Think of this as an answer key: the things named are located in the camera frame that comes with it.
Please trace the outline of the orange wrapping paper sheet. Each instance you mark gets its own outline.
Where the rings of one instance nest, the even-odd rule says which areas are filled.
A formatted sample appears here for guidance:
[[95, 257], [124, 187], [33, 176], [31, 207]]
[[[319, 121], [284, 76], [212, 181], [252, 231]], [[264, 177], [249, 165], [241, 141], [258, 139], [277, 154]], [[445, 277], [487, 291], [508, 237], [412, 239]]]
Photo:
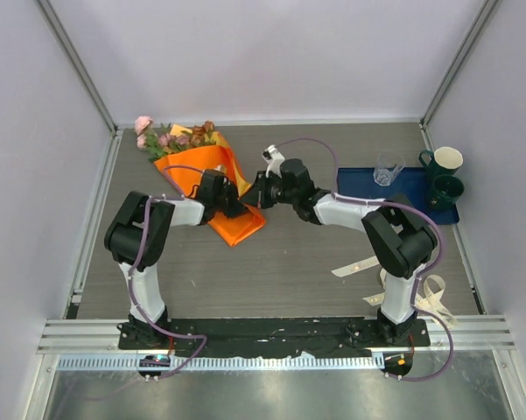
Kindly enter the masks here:
[[[223, 174], [237, 187], [239, 197], [252, 186], [243, 175], [239, 161], [225, 137], [214, 131], [213, 145], [200, 146], [181, 152], [172, 152], [153, 162], [156, 168], [173, 181], [184, 194], [194, 196], [193, 188], [200, 183], [201, 173], [223, 167]], [[230, 247], [238, 245], [256, 231], [262, 229], [266, 220], [259, 210], [249, 207], [247, 212], [230, 218], [217, 211], [207, 223]]]

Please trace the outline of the orange fake flower stem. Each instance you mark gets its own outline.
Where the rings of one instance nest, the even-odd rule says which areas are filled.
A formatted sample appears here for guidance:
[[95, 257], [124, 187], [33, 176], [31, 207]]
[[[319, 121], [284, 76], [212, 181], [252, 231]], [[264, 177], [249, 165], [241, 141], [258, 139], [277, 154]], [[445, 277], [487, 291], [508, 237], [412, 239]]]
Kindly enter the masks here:
[[214, 123], [205, 121], [202, 125], [195, 125], [192, 127], [192, 134], [190, 145], [192, 147], [200, 147], [207, 145], [214, 145], [213, 133], [215, 130]]

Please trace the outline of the pink fake flower stem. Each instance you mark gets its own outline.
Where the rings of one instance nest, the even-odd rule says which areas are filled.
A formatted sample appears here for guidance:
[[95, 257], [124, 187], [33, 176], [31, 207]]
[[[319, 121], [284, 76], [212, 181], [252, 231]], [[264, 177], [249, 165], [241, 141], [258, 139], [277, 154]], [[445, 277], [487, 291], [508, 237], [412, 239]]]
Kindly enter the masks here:
[[162, 125], [158, 136], [158, 146], [167, 154], [186, 151], [190, 147], [192, 132], [180, 126]]
[[155, 161], [165, 156], [164, 146], [160, 137], [153, 129], [153, 120], [147, 115], [139, 116], [134, 122], [134, 132], [137, 135], [137, 148], [148, 152]]

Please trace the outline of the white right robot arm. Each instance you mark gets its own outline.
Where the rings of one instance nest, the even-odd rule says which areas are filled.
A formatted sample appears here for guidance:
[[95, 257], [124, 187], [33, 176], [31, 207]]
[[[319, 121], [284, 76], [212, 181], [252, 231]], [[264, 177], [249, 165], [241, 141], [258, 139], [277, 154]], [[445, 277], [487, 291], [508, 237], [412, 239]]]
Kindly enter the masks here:
[[442, 246], [438, 226], [402, 195], [376, 200], [341, 196], [314, 185], [298, 158], [286, 159], [270, 151], [263, 158], [267, 168], [257, 173], [241, 202], [259, 209], [287, 204], [303, 221], [365, 233], [386, 272], [377, 332], [385, 344], [400, 344], [417, 318], [418, 282], [432, 252]]

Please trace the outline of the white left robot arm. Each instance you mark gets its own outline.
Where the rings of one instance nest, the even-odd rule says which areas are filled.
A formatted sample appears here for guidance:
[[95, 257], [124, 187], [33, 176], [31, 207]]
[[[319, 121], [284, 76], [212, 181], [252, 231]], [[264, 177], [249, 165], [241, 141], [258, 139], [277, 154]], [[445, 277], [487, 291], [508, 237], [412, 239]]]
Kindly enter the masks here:
[[104, 247], [122, 271], [130, 296], [129, 320], [117, 326], [121, 349], [158, 349], [171, 339], [205, 338], [170, 330], [159, 288], [158, 261], [171, 228], [203, 226], [216, 214], [234, 219], [247, 212], [235, 183], [215, 169], [201, 171], [192, 192], [176, 199], [163, 194], [128, 194], [104, 237]]

